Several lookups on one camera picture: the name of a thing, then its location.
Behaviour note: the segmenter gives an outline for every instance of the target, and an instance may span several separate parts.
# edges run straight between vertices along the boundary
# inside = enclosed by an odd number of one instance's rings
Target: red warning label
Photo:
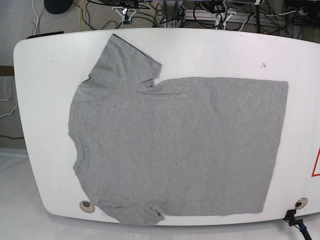
[[[313,168],[313,172],[312,172],[311,177],[320,176],[320,163],[318,164],[319,155],[320,155],[320,148],[319,148],[318,156],[316,157],[316,160],[315,160],[315,164],[314,164],[314,168]]]

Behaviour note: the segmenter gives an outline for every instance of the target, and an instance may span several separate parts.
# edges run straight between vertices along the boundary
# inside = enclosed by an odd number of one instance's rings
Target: white table
[[[141,227],[87,221],[48,213],[27,151],[0,148],[0,238],[4,240],[303,240],[283,220],[246,224]],[[312,240],[320,240],[320,213],[305,216]]]
[[[302,197],[297,215],[320,212],[320,176],[311,177],[320,146],[320,45],[290,38],[206,29],[119,29],[54,35],[19,42],[13,53],[25,142],[45,209],[78,219],[117,222],[88,200],[73,165],[68,136],[71,101],[116,33],[162,63],[156,83],[183,77],[288,81],[281,142],[262,213],[165,216],[159,225],[222,225],[281,219]]]

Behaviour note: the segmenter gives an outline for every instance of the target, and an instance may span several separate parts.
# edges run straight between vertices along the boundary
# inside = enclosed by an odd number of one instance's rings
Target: white cable
[[[288,15],[288,14],[293,14],[293,13],[296,13],[296,12],[297,12],[297,11],[288,11],[288,12],[285,12],[285,13],[273,14],[273,15],[265,15],[265,14],[260,13],[260,15],[261,15],[261,16],[267,16],[267,17],[276,17],[276,16],[284,16],[284,15]],[[241,26],[240,29],[239,29],[239,32],[241,32],[241,30],[244,28],[244,26],[247,24],[247,22],[249,22],[249,20],[250,20],[251,17],[249,17],[249,18],[242,24],[242,26]]]
[[[285,13],[280,13],[280,14],[272,14],[272,15],[264,15],[262,13],[260,13],[260,15],[262,16],[267,16],[267,17],[276,17],[276,16],[284,16],[284,15],[288,15],[288,14],[293,14],[293,13],[296,13],[297,11],[288,11],[288,12],[285,12]]]
[[[5,80],[4,80],[4,95],[5,95],[6,99],[0,99],[0,102],[9,100],[8,97],[7,97],[7,92],[6,92],[6,83],[7,83],[7,76],[5,76]]]
[[[11,115],[11,114],[16,110],[17,107],[18,107],[18,105],[15,106],[10,113],[1,115],[0,118],[2,118],[2,117],[4,117],[4,116],[9,116],[9,115]]]
[[[255,16],[255,15],[256,15],[256,14],[253,14],[253,15],[250,16],[247,20],[245,20],[244,23],[242,23],[242,26],[240,27],[239,32],[241,32],[241,30],[244,28],[244,26],[247,24],[247,22],[249,22],[250,18],[253,17],[253,16]]]
[[[35,15],[36,15],[36,19],[37,19],[37,20],[36,20],[36,25],[35,25],[34,33],[32,33],[33,36],[37,34],[37,29],[38,29],[38,24],[39,24],[39,16],[38,16],[38,14],[37,14],[37,12],[36,12],[36,10],[35,10],[34,1],[35,1],[35,0],[32,0],[32,8],[33,8],[33,11],[34,11],[34,13],[35,13]]]

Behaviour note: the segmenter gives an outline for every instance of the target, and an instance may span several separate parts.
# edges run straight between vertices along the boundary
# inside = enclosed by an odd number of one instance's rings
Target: cable
[[[239,32],[241,32],[241,30],[242,30],[242,29],[244,28],[244,26],[249,22],[250,18],[251,18],[253,15],[255,15],[255,13],[251,13],[251,14],[248,16],[247,20],[246,20],[244,23],[242,23],[242,26],[240,27]]]
[[[152,20],[150,20],[149,18],[146,18],[146,17],[143,17],[143,16],[133,16],[132,17],[133,19],[145,19],[145,20],[148,20],[149,22],[151,23],[154,23]]]
[[[87,2],[87,0],[84,0],[84,2],[81,4],[80,9],[79,9],[79,31],[78,31],[78,32],[81,32],[82,26],[81,26],[81,16],[80,16],[80,14],[81,14],[81,10],[82,10],[83,5],[84,5],[86,2]]]
[[[36,25],[35,25],[34,33],[32,34],[33,36],[37,34],[38,24],[39,24],[39,16],[38,16],[38,14],[37,14],[37,12],[36,12],[36,10],[35,10],[34,1],[35,1],[35,0],[32,0],[32,9],[33,9],[33,11],[34,11],[34,13],[35,13],[35,15],[36,15],[36,19],[37,19],[37,20],[36,20]]]
[[[268,16],[268,17],[275,17],[276,15],[277,15],[277,16],[285,16],[285,15],[288,15],[288,14],[297,13],[297,12],[299,12],[299,11],[302,10],[302,9],[304,9],[304,7],[300,8],[298,11],[293,10],[293,11],[288,11],[288,12],[285,12],[285,13],[271,14],[271,15],[266,15],[266,16]]]
[[[148,4],[154,9],[154,10],[157,10],[152,4],[151,2],[149,1]]]
[[[137,12],[136,14],[143,14],[143,15],[152,17],[152,18],[153,18],[153,25],[157,25],[158,28],[160,27],[159,23],[158,23],[157,20],[156,20],[156,16],[157,16],[157,15],[152,16],[152,15],[147,14],[147,13],[144,13],[144,12]]]
[[[303,29],[303,27],[301,27],[301,30],[300,30],[298,36],[296,37],[296,39],[299,39],[299,37],[300,37],[300,35],[301,35],[301,33],[302,33],[302,29]]]
[[[126,3],[124,1],[119,1],[114,4],[106,4],[106,3],[100,3],[100,2],[95,2],[91,0],[87,0],[90,3],[97,4],[97,5],[102,5],[102,6],[112,6],[112,7],[126,7]],[[146,9],[150,10],[150,7],[144,6],[144,5],[139,5],[138,7],[135,7],[135,9]]]
[[[9,136],[4,136],[4,135],[0,135],[0,137],[2,137],[2,138],[7,138],[7,139],[12,139],[12,140],[24,139],[24,137],[9,137]]]
[[[114,20],[110,20],[110,21],[107,21],[105,23],[105,25],[100,30],[103,30],[105,28],[105,26],[107,26],[108,23],[115,23],[115,29],[117,29],[118,23],[116,21],[114,21]]]
[[[9,100],[8,97],[7,97],[7,92],[6,92],[6,84],[7,84],[7,76],[5,76],[5,80],[4,80],[4,95],[5,95],[6,99],[0,99],[0,102]]]
[[[258,34],[260,34],[260,33],[261,33],[261,26],[260,26],[260,11],[259,11],[259,6],[256,5],[256,6],[255,6],[255,9],[256,9],[256,14],[257,14],[256,24],[257,24],[257,27],[258,27]]]
[[[278,30],[273,31],[273,32],[271,32],[270,34],[274,34],[274,33],[278,32],[278,31],[281,31],[281,30],[287,28],[288,25],[290,25],[290,24],[295,20],[295,16],[296,16],[296,14],[297,14],[299,11],[300,11],[300,9],[299,9],[298,11],[289,11],[289,12],[282,13],[282,16],[295,13],[295,14],[293,15],[293,17],[291,18],[291,21],[290,21],[289,23],[287,23],[285,26],[277,25],[277,24],[276,24],[275,22],[273,22],[270,18],[268,18],[269,20],[271,20],[271,22],[272,22],[273,24],[275,24],[276,26],[279,26],[279,29],[278,29]],[[244,28],[244,26],[249,22],[250,18],[251,18],[252,16],[255,16],[255,15],[256,15],[256,13],[252,13],[252,14],[250,14],[250,15],[248,16],[248,19],[242,24],[241,28],[239,29],[239,32],[241,32],[241,30]],[[264,13],[260,13],[260,15],[264,15],[264,16],[266,16],[266,17],[275,17],[275,15],[266,15],[266,14],[264,14]]]
[[[147,14],[147,13],[144,13],[144,12],[139,12],[139,11],[137,11],[135,14],[143,14],[143,15],[146,15],[146,16],[151,17],[151,18],[154,17],[154,16],[152,16],[150,14]]]
[[[91,26],[88,22],[86,22],[86,20],[84,19],[84,11],[83,11],[83,9],[81,9],[81,18],[82,18],[82,21],[90,28],[90,29],[92,29],[92,30],[97,30],[97,29],[95,29],[93,26]]]
[[[88,9],[88,4],[90,2],[87,2],[86,5],[85,5],[85,10],[86,10],[86,13],[88,14],[88,26],[89,28],[93,28],[90,26],[90,13],[89,13],[89,9]],[[84,15],[83,15],[83,11],[81,11],[81,17],[82,17],[82,20],[84,19]]]
[[[292,225],[293,227],[295,227],[295,228],[297,228],[297,229],[299,229],[299,231],[300,231],[300,228],[299,227],[297,227],[296,225]]]
[[[157,16],[162,16],[163,13],[158,14],[159,12],[162,12],[162,9],[161,9],[161,8],[158,9],[158,6],[159,6],[159,5],[160,5],[160,3],[158,3],[158,4],[155,6],[155,14],[156,14]]]
[[[217,24],[217,25],[213,25],[213,24],[210,24],[210,23],[201,23],[201,22],[199,22],[199,21],[197,20],[197,18],[196,18],[196,8],[199,7],[199,8],[201,8],[201,9],[207,11],[207,12],[209,12],[209,11],[206,10],[206,9],[204,9],[203,7],[199,6],[199,5],[198,5],[199,2],[196,2],[196,1],[195,1],[194,3],[195,3],[195,6],[194,6],[194,8],[193,8],[193,18],[194,18],[195,22],[196,22],[197,24],[199,24],[200,26],[202,26],[202,27],[204,27],[204,28],[206,28],[206,29],[216,29],[216,28],[222,26],[222,25],[225,23],[225,21],[227,20],[227,17],[228,17],[228,7],[227,7],[227,5],[226,5],[226,0],[223,0],[223,2],[222,2],[223,6],[224,6],[224,9],[225,9],[224,19],[222,20],[222,18],[221,18],[220,23]]]
[[[280,35],[280,25],[279,25],[279,22],[278,22],[278,19],[277,19],[277,17],[276,17],[276,12],[275,12],[275,10],[270,6],[270,4],[269,4],[269,1],[268,0],[265,0],[265,2],[266,2],[266,5],[268,6],[268,8],[269,8],[269,15],[271,14],[271,12],[274,14],[274,18],[275,18],[275,21],[276,21],[276,24],[268,17],[268,16],[266,16],[266,14],[265,14],[265,17],[267,18],[267,19],[269,19],[269,21],[271,21],[272,23],[274,23],[277,27],[278,27],[278,36]]]
[[[16,105],[16,106],[12,109],[12,111],[11,111],[10,113],[1,115],[0,118],[2,118],[2,117],[4,117],[4,116],[9,116],[9,115],[11,115],[15,110],[17,110],[17,107],[18,107],[18,105]]]

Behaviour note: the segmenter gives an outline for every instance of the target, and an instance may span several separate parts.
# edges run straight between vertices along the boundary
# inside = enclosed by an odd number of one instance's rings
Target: black cable
[[[133,19],[145,19],[145,20],[148,20],[149,22],[151,23],[154,23],[152,20],[150,20],[149,18],[146,18],[146,17],[143,17],[143,16],[133,16],[132,17]]]
[[[285,5],[286,5],[286,1],[283,0],[283,6],[282,6],[282,14],[284,13],[284,10],[285,10]]]
[[[271,7],[270,7],[270,5],[269,5],[269,2],[268,2],[268,0],[265,0],[265,3],[266,3],[266,5],[268,6],[268,8],[269,8],[269,15],[271,15]]]
[[[150,5],[150,7],[152,7],[154,10],[157,10],[152,4],[151,2],[149,1],[148,4]]]
[[[118,23],[116,21],[114,21],[114,20],[110,20],[110,21],[107,21],[105,23],[105,25],[100,30],[103,30],[105,28],[105,26],[107,26],[108,23],[115,23],[115,28],[114,29],[117,29]]]
[[[87,8],[87,6],[88,6],[89,3],[90,3],[90,2],[87,2],[87,4],[85,5],[85,9],[86,9],[86,11],[87,11],[87,13],[88,13],[88,22],[86,22],[86,20],[84,19],[84,14],[83,14],[84,11],[83,11],[83,8],[81,9],[81,18],[82,18],[82,21],[83,21],[91,30],[97,30],[96,28],[94,28],[93,26],[90,25],[90,13],[89,13],[88,8]],[[107,21],[100,30],[103,30],[103,29],[106,27],[106,25],[107,25],[108,23],[111,23],[111,22],[115,23],[115,29],[117,29],[118,23],[117,23],[116,21],[114,21],[114,20],[110,20],[110,21]]]
[[[186,13],[185,13],[186,9],[183,6],[181,6],[181,9],[182,9],[182,13],[180,13],[177,17],[172,18],[170,20],[166,20],[166,21],[163,21],[165,19],[165,17],[162,17],[162,19],[159,22],[159,24],[161,25],[161,24],[166,24],[166,23],[172,22],[172,21],[180,21],[180,20],[182,22],[182,20],[184,19],[185,15],[186,15]]]
[[[228,28],[226,28],[225,30],[227,30],[227,31],[239,31],[240,28],[241,28],[241,27],[237,27],[237,28],[235,28],[235,29],[228,29]]]
[[[244,23],[244,25],[243,25],[243,27],[241,26],[240,28],[239,28],[239,30],[242,28],[244,28],[245,27],[245,25],[247,25],[248,24],[248,22],[249,22],[249,20],[250,20],[250,18],[253,16],[253,15],[255,15],[254,13],[251,13],[249,16],[248,16],[248,18],[247,18],[247,20],[245,21],[245,23]]]
[[[152,20],[150,20],[149,18],[146,18],[146,17],[143,17],[143,16],[133,16],[132,17],[133,19],[145,19],[145,20],[148,20],[149,22],[151,23],[154,23]],[[119,29],[120,27],[122,26],[122,24],[119,24],[116,29]]]
[[[210,23],[201,23],[201,22],[199,22],[197,20],[197,17],[196,17],[196,8],[197,7],[201,8],[201,9],[204,9],[204,8],[201,7],[200,5],[198,5],[198,3],[201,3],[201,2],[197,2],[197,1],[194,2],[195,5],[194,5],[194,8],[193,8],[193,18],[194,18],[195,22],[197,24],[199,24],[200,26],[202,26],[202,27],[204,27],[206,29],[216,29],[216,28],[222,26],[224,24],[224,22],[227,20],[228,8],[224,4],[224,8],[225,8],[224,19],[222,20],[222,18],[221,18],[219,24],[214,25],[214,24],[210,24]]]
[[[183,23],[181,23],[181,25],[179,26],[179,28],[183,28],[184,27],[184,24],[186,22],[195,22],[194,20],[185,20]]]
[[[300,231],[300,228],[299,227],[297,227],[296,225],[292,225],[293,227],[295,227],[295,228],[297,228],[297,229],[299,229],[299,231]]]
[[[270,21],[273,25],[275,25],[276,27],[278,27],[278,28],[283,27],[283,26],[279,25],[278,23],[275,23],[275,22],[274,22],[270,17],[268,17],[266,14],[264,14],[264,13],[260,13],[260,14],[264,15],[267,19],[269,19],[269,21]]]
[[[276,12],[275,12],[275,10],[269,5],[269,2],[268,2],[268,0],[265,0],[265,2],[266,2],[266,4],[267,4],[267,6],[269,7],[269,12],[271,11],[272,12],[272,14],[274,15],[274,18],[275,18],[275,20],[276,20],[276,25],[278,26],[278,36],[279,36],[279,34],[280,34],[280,25],[279,25],[279,22],[278,22],[278,19],[277,19],[277,17],[276,17]]]
[[[86,12],[88,13],[88,25],[89,25],[89,27],[90,27],[90,13],[89,13],[89,10],[88,10],[88,4],[89,4],[90,2],[87,2],[86,3],[86,5],[85,5],[85,10],[86,10]]]
[[[24,137],[9,137],[9,136],[3,136],[3,135],[0,135],[0,137],[7,138],[7,139],[12,139],[12,140],[24,139]]]
[[[278,31],[281,31],[281,30],[283,30],[283,29],[286,29],[286,28],[292,23],[292,21],[294,21],[295,16],[296,16],[296,14],[297,14],[299,11],[300,11],[300,10],[298,10],[298,11],[296,11],[296,12],[294,13],[292,19],[291,19],[285,26],[281,27],[279,30],[270,32],[270,35],[278,32]]]
[[[262,32],[262,34],[265,34],[265,32],[267,32],[268,35],[270,34],[270,32],[269,32],[268,30],[264,30],[264,31]]]
[[[261,33],[261,26],[260,26],[260,11],[259,11],[259,6],[256,5],[255,6],[255,9],[256,9],[256,25],[257,25],[257,28],[258,28],[258,34]]]
[[[81,18],[82,18],[82,21],[92,30],[96,30],[93,26],[91,26],[88,22],[86,22],[86,20],[84,19],[84,12],[83,12],[83,9],[81,8]]]
[[[144,13],[144,12],[140,12],[140,11],[137,11],[135,14],[143,14],[143,15],[146,15],[148,17],[151,17],[153,18],[154,16],[150,15],[150,14],[147,14],[147,13]]]
[[[158,6],[159,6],[159,5],[160,5],[160,3],[158,3],[158,4],[155,6],[155,14],[156,14],[157,16],[162,16],[163,13],[161,13],[161,15],[158,14],[159,12],[162,12],[162,9],[158,9]]]
[[[157,12],[155,13],[154,17],[153,17],[153,25],[156,25],[156,17],[157,17]]]
[[[102,5],[102,6],[113,6],[113,7],[117,7],[118,5],[114,5],[114,4],[104,4],[104,3],[100,3],[100,2],[95,2],[95,1],[91,1],[91,0],[87,0],[89,3],[92,4],[97,4],[97,5]]]
[[[300,30],[298,36],[296,37],[296,39],[299,39],[299,37],[300,37],[300,35],[301,35],[301,33],[302,33],[302,29],[303,29],[303,27],[301,27],[301,30]]]
[[[91,0],[87,0],[89,3],[93,3],[93,4],[97,4],[97,5],[102,5],[102,6],[111,6],[111,7],[126,7],[127,4],[125,1],[118,1],[116,3],[113,4],[106,4],[106,3],[100,3],[100,2],[96,2],[96,1],[91,1]],[[144,5],[140,5],[138,4],[138,7],[136,7],[135,9],[146,9],[146,10],[150,10],[150,7],[144,6]]]
[[[279,29],[279,28],[281,28],[282,26],[279,24],[277,17],[285,18],[285,19],[286,19],[285,24],[287,24],[287,23],[288,23],[288,20],[291,19],[291,17],[289,17],[289,15],[279,15],[279,14],[276,14],[276,13],[275,13],[275,10],[274,10],[272,7],[270,7],[270,10],[269,10],[269,11],[266,10],[266,9],[264,9],[264,8],[261,7],[261,6],[260,6],[259,8],[260,8],[261,10],[263,10],[263,11],[266,11],[266,12],[272,11],[272,15],[274,15],[273,18],[275,19],[276,23],[275,23],[273,20],[271,20],[270,17],[266,16],[264,13],[261,13],[261,14],[265,15],[265,17],[268,18],[268,19],[270,20],[270,22],[272,22],[275,26],[278,27],[278,30],[279,30],[278,35],[279,35],[279,33],[280,33],[280,30],[281,30],[281,29]],[[294,21],[292,22],[293,25],[296,25],[296,26],[309,26],[308,24],[301,24],[301,21],[298,21],[298,22],[297,22],[297,21],[296,21],[297,18],[305,18],[305,16],[296,16],[296,17],[294,18]]]

